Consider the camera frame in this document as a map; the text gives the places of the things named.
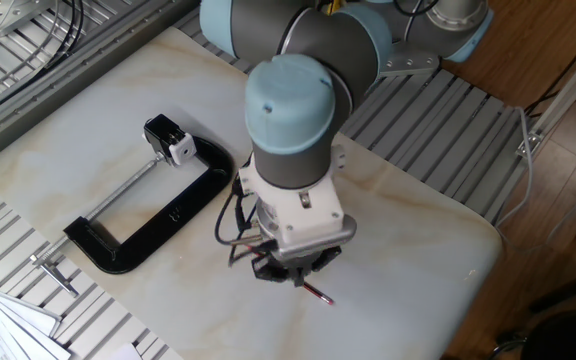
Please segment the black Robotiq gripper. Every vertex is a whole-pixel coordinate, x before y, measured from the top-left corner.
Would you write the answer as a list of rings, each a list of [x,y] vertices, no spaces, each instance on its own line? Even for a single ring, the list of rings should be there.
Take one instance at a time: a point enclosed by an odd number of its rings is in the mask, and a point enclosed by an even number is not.
[[[271,253],[254,258],[251,265],[258,280],[283,283],[293,281],[297,275],[294,286],[304,287],[308,275],[319,272],[341,253],[340,246],[293,258],[281,258],[279,254]]]

